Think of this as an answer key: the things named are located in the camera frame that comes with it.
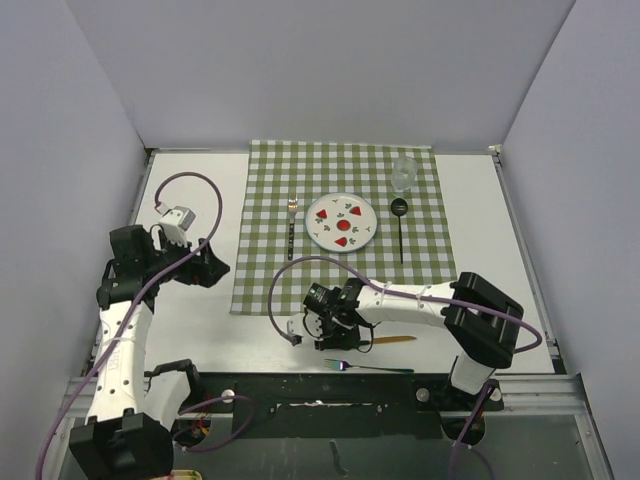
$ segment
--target checkered placemat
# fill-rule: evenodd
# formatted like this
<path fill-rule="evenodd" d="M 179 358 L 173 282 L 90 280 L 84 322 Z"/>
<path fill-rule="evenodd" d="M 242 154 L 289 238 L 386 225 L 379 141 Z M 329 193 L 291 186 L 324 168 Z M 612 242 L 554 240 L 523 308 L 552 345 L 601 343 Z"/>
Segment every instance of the checkered placemat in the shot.
<path fill-rule="evenodd" d="M 389 211 L 393 196 L 393 158 L 407 155 L 419 163 L 418 180 L 403 198 L 404 264 L 398 250 L 398 219 Z M 327 193 L 360 195 L 376 211 L 378 231 L 364 248 L 329 253 L 307 235 L 304 216 Z M 294 259 L 326 255 L 369 278 L 405 284 L 441 283 L 456 277 L 438 172 L 430 147 L 253 141 L 242 212 L 240 246 L 231 312 L 267 314 L 267 292 L 274 274 L 287 263 L 289 194 L 298 195 Z M 342 287 L 348 275 L 328 262 L 303 262 L 280 277 L 273 297 L 276 315 L 301 311 L 312 282 Z"/>

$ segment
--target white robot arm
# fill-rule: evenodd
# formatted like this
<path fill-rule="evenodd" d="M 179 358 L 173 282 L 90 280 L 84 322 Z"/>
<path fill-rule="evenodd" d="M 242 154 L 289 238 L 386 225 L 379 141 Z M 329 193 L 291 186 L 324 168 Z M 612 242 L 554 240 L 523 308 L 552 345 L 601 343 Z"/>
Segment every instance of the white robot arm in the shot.
<path fill-rule="evenodd" d="M 381 322 L 406 322 L 448 329 L 463 347 L 450 375 L 451 385 L 477 394 L 497 368 L 507 368 L 515 349 L 518 327 L 497 317 L 441 303 L 421 300 L 433 296 L 466 298 L 474 303 L 522 318 L 522 307 L 477 274 L 463 273 L 456 282 L 439 285 L 395 285 L 372 281 L 378 289 L 358 279 L 343 289 L 329 291 L 314 284 L 305 298 L 305 313 L 287 322 L 290 335 L 313 338 L 319 350 L 357 348 L 359 327 Z M 404 298 L 385 294 L 403 292 Z"/>
<path fill-rule="evenodd" d="M 85 425 L 73 428 L 71 453 L 89 478 L 153 478 L 167 475 L 173 465 L 171 427 L 185 400 L 204 399 L 198 373 L 190 360 L 161 365 L 145 374 L 144 355 L 159 284 L 171 280 L 211 287 L 229 272 L 205 240 L 190 255 L 186 239 L 195 215 L 184 207 L 166 209 L 159 226 L 160 249 L 141 225 L 110 233 L 114 258 L 97 292 L 102 338 L 97 358 L 117 342 L 100 369 L 96 393 Z M 163 275 L 146 290 L 126 328 L 118 335 L 134 298 L 150 278 Z M 145 376 L 152 377 L 144 391 Z"/>

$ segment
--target plate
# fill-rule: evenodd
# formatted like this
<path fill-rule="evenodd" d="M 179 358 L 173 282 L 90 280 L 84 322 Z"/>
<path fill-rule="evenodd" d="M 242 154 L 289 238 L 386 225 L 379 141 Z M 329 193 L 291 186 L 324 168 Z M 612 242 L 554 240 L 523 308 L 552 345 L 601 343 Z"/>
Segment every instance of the plate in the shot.
<path fill-rule="evenodd" d="M 364 247 L 378 227 L 373 207 L 351 193 L 330 193 L 318 198 L 307 210 L 304 223 L 311 240 L 336 253 Z"/>

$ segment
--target drinking glass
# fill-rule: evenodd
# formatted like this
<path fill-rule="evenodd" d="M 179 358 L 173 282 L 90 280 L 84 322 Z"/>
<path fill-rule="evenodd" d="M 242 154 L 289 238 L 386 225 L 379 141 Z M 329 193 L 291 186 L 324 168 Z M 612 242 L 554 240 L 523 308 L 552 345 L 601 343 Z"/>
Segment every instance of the drinking glass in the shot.
<path fill-rule="evenodd" d="M 401 155 L 393 160 L 391 171 L 391 185 L 396 196 L 409 190 L 416 182 L 418 176 L 418 162 L 411 157 Z"/>

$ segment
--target white backdrop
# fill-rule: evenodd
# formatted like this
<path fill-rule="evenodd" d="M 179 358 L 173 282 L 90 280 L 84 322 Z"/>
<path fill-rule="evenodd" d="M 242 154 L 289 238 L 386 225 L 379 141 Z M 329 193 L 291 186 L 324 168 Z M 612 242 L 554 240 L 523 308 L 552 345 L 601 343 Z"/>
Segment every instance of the white backdrop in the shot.
<path fill-rule="evenodd" d="M 33 478 L 144 150 L 63 0 L 0 10 L 0 471 Z"/>
<path fill-rule="evenodd" d="M 149 147 L 502 142 L 573 0 L 67 0 Z"/>
<path fill-rule="evenodd" d="M 505 143 L 563 357 L 617 479 L 640 471 L 640 3 L 579 0 Z"/>

